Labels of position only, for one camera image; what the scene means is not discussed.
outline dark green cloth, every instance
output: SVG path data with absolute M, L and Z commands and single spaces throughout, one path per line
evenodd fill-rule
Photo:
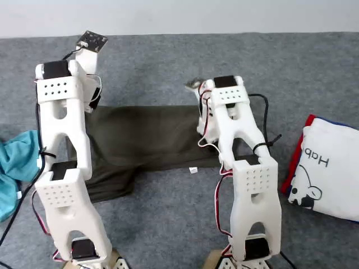
M 93 176 L 86 182 L 93 202 L 133 190 L 140 171 L 218 166 L 218 154 L 197 145 L 196 106 L 99 106 L 86 114 Z M 76 152 L 68 143 L 70 160 Z

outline white plastic frame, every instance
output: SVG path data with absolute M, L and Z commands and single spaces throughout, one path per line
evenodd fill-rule
M 45 169 L 35 187 L 61 257 L 66 261 L 72 260 L 70 232 L 80 231 L 94 243 L 100 256 L 81 263 L 96 269 L 109 269 L 112 245 L 85 185 L 85 180 L 91 178 L 92 167 L 90 142 L 85 130 L 84 92 L 89 87 L 92 89 L 93 85 L 75 60 L 70 61 L 68 68 L 72 76 L 37 80 L 37 95 L 46 152 L 56 154 L 61 138 L 67 136 L 76 149 L 77 168 L 66 170 L 62 180 L 52 181 L 53 172 L 50 169 L 55 159 L 45 156 Z M 41 78 L 41 70 L 41 65 L 36 67 L 37 78 Z M 67 109 L 64 118 L 59 118 L 61 107 Z
M 206 90 L 211 90 L 210 102 L 213 117 L 209 119 L 208 142 L 218 140 L 219 161 L 226 170 L 233 169 L 234 202 L 231 212 L 231 234 L 228 237 L 232 245 L 232 254 L 240 264 L 245 259 L 246 239 L 265 237 L 270 254 L 268 259 L 280 251 L 280 231 L 282 213 L 277 192 L 278 164 L 270 156 L 266 146 L 259 146 L 255 153 L 259 157 L 258 165 L 250 165 L 245 160 L 236 161 L 232 151 L 233 140 L 243 139 L 252 149 L 263 143 L 264 136 L 258 129 L 250 100 L 240 76 L 236 77 L 237 86 L 216 88 L 213 80 L 207 80 Z M 228 109 L 226 104 L 235 103 Z M 203 134 L 205 113 L 199 120 L 197 131 Z M 248 235 L 251 227 L 261 222 L 265 234 Z

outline teal cloth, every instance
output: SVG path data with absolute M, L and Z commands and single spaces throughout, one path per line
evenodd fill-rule
M 0 143 L 0 221 L 5 220 L 17 205 L 17 180 L 30 182 L 39 168 L 38 131 L 27 131 Z

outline red wire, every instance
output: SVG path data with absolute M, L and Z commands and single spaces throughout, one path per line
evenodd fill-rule
M 217 224 L 217 228 L 218 230 L 225 234 L 225 235 L 228 235 L 229 237 L 232 237 L 232 235 L 225 231 L 225 230 L 222 230 L 220 228 L 220 221 L 219 221 L 219 188 L 220 188 L 220 185 L 222 183 L 222 180 L 225 179 L 225 178 L 228 178 L 228 177 L 232 177 L 233 174 L 228 174 L 228 175 L 223 175 L 220 179 L 220 181 L 217 183 L 217 186 L 215 188 L 215 192 L 214 192 L 214 211 L 215 211 L 215 221 L 216 221 L 216 224 Z
M 207 107 L 207 115 L 206 115 L 206 122 L 204 124 L 204 131 L 203 131 L 203 136 L 206 135 L 207 133 L 207 128 L 208 128 L 208 119 L 209 119 L 209 107 L 208 107 L 208 100 L 209 98 L 205 99 L 206 100 L 206 107 Z
M 31 206 L 33 208 L 33 211 L 34 211 L 34 214 L 36 216 L 36 218 L 38 219 L 38 222 L 44 232 L 44 234 L 46 235 L 51 235 L 50 232 L 47 231 L 46 227 L 45 227 L 45 223 L 44 221 L 42 220 L 42 218 L 40 217 L 40 215 L 37 213 L 36 209 L 35 209 L 35 206 L 34 206 L 34 198 L 35 198 L 35 194 L 36 194 L 36 191 L 33 192 L 33 195 L 31 195 Z

